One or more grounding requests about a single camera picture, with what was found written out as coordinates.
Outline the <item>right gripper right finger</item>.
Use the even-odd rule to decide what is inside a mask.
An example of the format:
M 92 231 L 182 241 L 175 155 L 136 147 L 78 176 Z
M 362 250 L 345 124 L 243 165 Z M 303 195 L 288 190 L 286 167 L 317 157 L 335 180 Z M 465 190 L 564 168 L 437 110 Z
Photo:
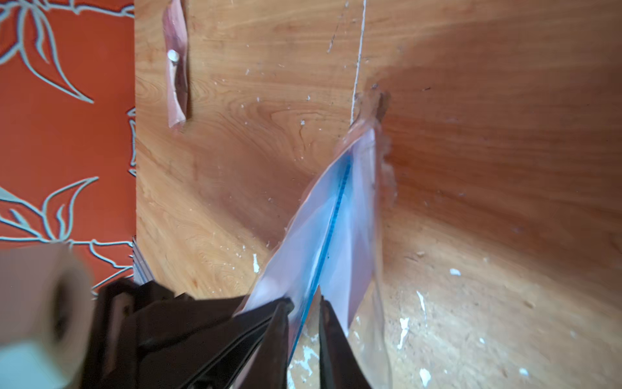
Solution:
M 325 298 L 320 303 L 319 342 L 320 389 L 371 389 L 332 305 Z

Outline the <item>pink ruler set pouch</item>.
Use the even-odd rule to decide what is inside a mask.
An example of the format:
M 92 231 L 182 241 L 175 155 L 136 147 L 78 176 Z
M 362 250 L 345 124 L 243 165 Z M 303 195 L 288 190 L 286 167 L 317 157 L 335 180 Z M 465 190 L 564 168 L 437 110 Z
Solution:
M 385 161 L 390 145 L 382 133 L 382 119 L 389 105 L 388 92 L 377 88 L 369 90 L 364 95 L 358 116 L 338 143 L 335 158 L 330 163 L 332 165 L 341 157 L 350 157 L 351 169 L 329 255 L 309 310 L 310 313 L 313 305 L 318 305 L 320 319 L 322 298 L 330 302 L 371 388 L 389 388 L 392 385 L 392 371 L 384 337 L 381 287 L 381 202 L 385 197 L 395 194 L 394 171 Z M 323 173 L 309 187 L 301 204 Z M 269 274 L 267 283 L 262 283 L 264 272 L 282 242 L 240 306 L 241 312 L 251 311 L 279 298 L 287 298 L 279 297 L 277 293 L 282 292 L 288 282 L 283 283 Z

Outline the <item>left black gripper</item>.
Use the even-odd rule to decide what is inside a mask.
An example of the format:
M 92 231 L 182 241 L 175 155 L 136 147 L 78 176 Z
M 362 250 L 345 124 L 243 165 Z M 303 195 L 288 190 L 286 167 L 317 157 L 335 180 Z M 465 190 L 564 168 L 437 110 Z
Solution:
M 237 388 L 276 301 L 239 314 L 243 297 L 195 300 L 121 279 L 97 298 L 82 388 Z

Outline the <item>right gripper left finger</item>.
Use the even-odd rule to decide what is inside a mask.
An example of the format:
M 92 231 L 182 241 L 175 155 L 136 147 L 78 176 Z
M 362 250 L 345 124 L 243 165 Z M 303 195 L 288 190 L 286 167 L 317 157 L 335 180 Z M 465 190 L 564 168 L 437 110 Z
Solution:
M 275 314 L 270 320 L 259 350 L 250 361 L 244 377 L 236 381 L 237 388 L 285 388 L 289 358 L 290 300 L 276 301 Z

